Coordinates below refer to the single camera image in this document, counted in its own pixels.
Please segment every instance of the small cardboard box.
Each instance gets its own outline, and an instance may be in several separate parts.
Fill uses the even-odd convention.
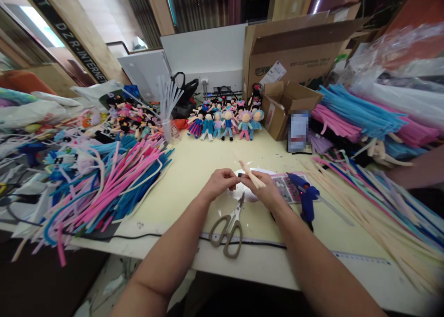
[[[282,81],[265,84],[262,110],[265,129],[273,139],[280,141],[287,138],[288,112],[310,110],[321,101],[322,95],[294,82]]]
[[[286,70],[281,81],[311,89],[323,84],[343,42],[367,19],[325,23],[328,13],[248,26],[243,57],[243,98],[277,62]]]

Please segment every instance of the window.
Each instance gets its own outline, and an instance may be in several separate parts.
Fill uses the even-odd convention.
[[[34,7],[20,6],[20,8],[55,47],[65,46]]]

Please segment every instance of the blue glue gun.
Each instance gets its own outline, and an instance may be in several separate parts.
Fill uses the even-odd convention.
[[[298,175],[289,174],[289,173],[287,173],[287,175],[291,183],[294,186],[296,186],[296,189],[298,190],[299,196],[301,198],[301,204],[302,204],[301,218],[308,224],[310,229],[312,229],[311,222],[314,220],[315,217],[315,211],[313,209],[313,200],[318,199],[319,191],[316,187],[311,186],[308,182],[306,182]]]

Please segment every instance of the wooden pillar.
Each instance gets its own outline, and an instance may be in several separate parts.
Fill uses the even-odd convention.
[[[161,36],[175,34],[168,0],[149,0]]]
[[[28,0],[97,83],[131,84],[78,0]]]
[[[268,20],[278,21],[307,15],[311,0],[270,0]]]

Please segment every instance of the white table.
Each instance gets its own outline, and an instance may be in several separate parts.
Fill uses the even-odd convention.
[[[171,164],[165,177],[153,188],[139,211],[123,222],[116,235],[139,236],[146,233],[164,233],[180,216],[191,200],[198,194],[211,173],[218,168],[240,169],[234,150],[252,168],[263,168],[282,173],[303,171],[300,161],[311,161],[310,155],[291,155],[285,150],[286,142],[275,142],[265,131],[255,133],[254,141],[228,139],[213,142],[196,140],[182,132],[182,141],[175,145]],[[338,188],[350,192],[357,204],[369,203],[356,191],[336,178]],[[321,195],[347,215],[346,211],[329,196],[321,186]],[[220,196],[210,207],[204,231],[222,215],[229,214],[235,200],[227,195]],[[240,214],[244,239],[254,238],[278,242],[280,234],[268,211],[260,202],[246,203]],[[358,224],[347,225],[322,203],[315,204],[315,235],[332,251],[344,252],[339,259],[369,291],[384,309],[413,315],[423,315],[430,309],[435,298],[426,292],[418,292],[399,270],[392,258]],[[14,226],[0,224],[0,229],[12,231]],[[144,258],[156,243],[156,237],[137,240],[114,238],[110,242],[98,242],[77,238],[72,244],[83,248],[100,250],[117,255]],[[367,261],[360,255],[385,260]],[[192,268],[233,278],[298,290],[286,251],[275,247],[243,245],[239,257],[226,258],[222,247],[214,248],[209,242],[200,241]]]

